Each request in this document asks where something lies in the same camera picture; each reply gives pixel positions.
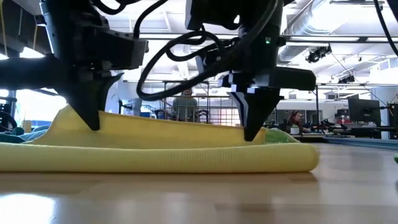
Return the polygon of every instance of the yellow towel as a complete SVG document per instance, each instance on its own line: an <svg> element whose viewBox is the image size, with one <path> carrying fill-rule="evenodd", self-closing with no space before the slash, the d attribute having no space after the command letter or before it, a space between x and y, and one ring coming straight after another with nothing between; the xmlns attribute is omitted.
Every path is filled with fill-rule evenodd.
<svg viewBox="0 0 398 224"><path fill-rule="evenodd" d="M305 172L318 164L314 146L253 142L241 128L162 121L100 112L91 131L67 106L30 144L0 144L0 171L17 172Z"/></svg>

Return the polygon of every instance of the table surface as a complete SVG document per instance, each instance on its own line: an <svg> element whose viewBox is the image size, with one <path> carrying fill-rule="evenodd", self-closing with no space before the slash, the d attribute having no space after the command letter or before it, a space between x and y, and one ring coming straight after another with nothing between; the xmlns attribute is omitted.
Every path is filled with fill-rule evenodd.
<svg viewBox="0 0 398 224"><path fill-rule="evenodd" d="M319 147L312 173L0 174L0 223L398 223L393 151Z"/></svg>

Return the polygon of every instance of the man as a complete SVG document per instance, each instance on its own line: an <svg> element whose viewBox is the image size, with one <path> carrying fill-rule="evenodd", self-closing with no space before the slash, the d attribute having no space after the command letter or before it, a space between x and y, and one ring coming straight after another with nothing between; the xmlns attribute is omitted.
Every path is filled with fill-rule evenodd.
<svg viewBox="0 0 398 224"><path fill-rule="evenodd" d="M177 121L196 122L198 102L192 97L192 89L184 90L173 100L173 114Z"/></svg>

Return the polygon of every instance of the black cable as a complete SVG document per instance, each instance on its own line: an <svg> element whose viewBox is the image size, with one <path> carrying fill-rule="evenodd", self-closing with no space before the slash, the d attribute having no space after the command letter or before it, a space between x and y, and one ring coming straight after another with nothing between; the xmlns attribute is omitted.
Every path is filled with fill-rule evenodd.
<svg viewBox="0 0 398 224"><path fill-rule="evenodd" d="M133 34L132 36L135 39L139 38L139 28L143 22L143 20L145 19L145 17L147 17L151 12L153 12L154 10L156 10L158 7L160 7L161 5L165 4L168 0L159 0L155 3L153 3L153 5L149 6L137 19L136 24L134 25L134 30L133 30Z"/></svg>
<svg viewBox="0 0 398 224"><path fill-rule="evenodd" d="M194 78L187 80L171 89L162 91L162 92L158 92L158 93L144 93L142 91L143 87L144 87L144 82L150 72L150 70L152 69L152 67L155 65L155 63L158 61L158 59L160 59L160 57L171 47L173 47L175 44L178 44L179 42L187 39L187 38L191 38L196 36L195 35L189 35L192 34L191 33L187 33L184 34L180 37L177 37L175 40L171 40L170 42L168 42L156 55L154 58L152 58L150 60L150 62L147 64L147 66L145 67L144 71L142 71L141 77L138 81L137 84L137 94L138 96L146 101L155 101L155 100L160 100L163 98L167 98L170 96L174 96L186 89L192 88L193 86L201 83L203 80L206 80L207 78L213 77L216 74L220 73L220 71L222 71L225 66L227 66L232 60L234 60L235 58L237 58L239 56L239 54L245 49L247 48L253 41L254 39L259 35L259 33L261 32L261 30L263 30L263 28L267 25L267 23L269 22L269 20L271 19L274 11L276 10L278 3L281 0L273 0L273 1L269 1L269 5L267 6L267 10L264 11L263 15L261 16L261 18L259 19L259 21L257 22L257 24L253 27L253 29L251 31L249 31L249 33L241 40L238 42L238 44L236 44L230 51L228 54L224 55L223 57L221 57L221 60L215 62L213 65L211 65L208 69L206 69L204 72L202 72L201 74L195 76Z"/></svg>
<svg viewBox="0 0 398 224"><path fill-rule="evenodd" d="M4 120L8 121L12 127L11 129L9 129L8 127L5 127L2 124L0 124L0 132L12 131L17 127L17 122L9 113L0 111L0 117Z"/></svg>
<svg viewBox="0 0 398 224"><path fill-rule="evenodd" d="M231 41L227 40L227 41L222 41L223 46L227 46L230 44ZM166 51L166 55L168 56L169 59L173 60L174 62L185 62L187 60L190 60L198 55L201 55L203 53L208 52L209 50L214 50L217 48L216 44L210 44L209 46L206 46L202 49L197 50L196 52L190 53L188 55L184 55L184 56L177 56L175 54L172 53L172 51L169 49L168 51Z"/></svg>
<svg viewBox="0 0 398 224"><path fill-rule="evenodd" d="M377 16L379 17L381 27L382 27L383 30L384 30L384 33L385 33L385 35L386 35L386 37L387 37L387 40L388 40L388 43L390 44L392 50L394 51L394 53L395 53L395 54L397 55L397 57L398 57L398 49L397 49L397 47L396 47L394 41L393 41L392 38L391 38L391 35L390 35L390 32L388 31L386 22L385 22L385 20L384 20L384 18L383 18L383 15L381 14L381 9L380 9L380 5L379 5L379 1L378 1L378 0L373 0L373 1L374 1L374 7L376 7Z"/></svg>
<svg viewBox="0 0 398 224"><path fill-rule="evenodd" d="M130 5L130 4L134 4L136 2L139 2L141 0L116 0L119 4L123 4L123 5Z"/></svg>
<svg viewBox="0 0 398 224"><path fill-rule="evenodd" d="M93 5L96 6L99 10L107 13L108 15L116 15L126 8L125 4L120 4L117 9L111 9L110 7L106 6L101 0L93 0Z"/></svg>
<svg viewBox="0 0 398 224"><path fill-rule="evenodd" d="M202 25L202 26L200 27L200 30L206 31L205 26ZM198 39L198 40L190 40L190 39L184 40L181 44L186 44L186 45L201 45L201 44L203 44L205 41L206 41L206 37L205 37L205 36L202 36L202 37L200 37L200 39Z"/></svg>
<svg viewBox="0 0 398 224"><path fill-rule="evenodd" d="M206 71L197 75L195 78L191 79L191 80L187 80L185 82L183 82L182 84L179 84L173 88L170 88L168 90L165 90L163 92L160 93L153 93L153 94L148 94L148 93L144 93L142 91L144 83L146 78L148 77L149 72L152 70L152 68L154 67L154 65L156 64L156 62L161 58L161 56L166 53L166 51L168 51L169 49L171 49L174 45L180 44L181 42L183 42L184 40L187 40L189 38L192 37L198 37L198 36L206 36L211 38L212 40L215 41L215 44L217 45L220 54L222 55L224 52L224 46L222 44L222 42L217 38L216 35L207 32L207 31L193 31L193 32L189 32L186 33L184 35L181 35L180 37L177 37L174 40L169 41L165 46L163 46L156 54L155 56L149 61L149 63L146 65L145 69L142 71L141 73L141 77L138 81L137 84L137 94L138 96L143 99L143 100L147 100L147 101L155 101L155 100L161 100L163 98L162 95L163 94L171 94L170 96L176 95L177 93L180 93L192 86L195 86L197 84L199 84L200 82L202 82L203 80L211 77L211 75L213 75L212 73L209 73Z"/></svg>

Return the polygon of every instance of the woman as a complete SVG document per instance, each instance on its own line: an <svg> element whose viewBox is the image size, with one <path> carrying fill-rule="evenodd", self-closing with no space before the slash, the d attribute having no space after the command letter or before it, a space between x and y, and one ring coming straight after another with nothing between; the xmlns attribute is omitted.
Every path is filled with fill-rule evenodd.
<svg viewBox="0 0 398 224"><path fill-rule="evenodd" d="M300 128L300 133L310 133L311 129L304 128L301 124L301 114L299 111L294 111L289 118L287 123L287 131L290 133L290 129L293 125L297 125Z"/></svg>

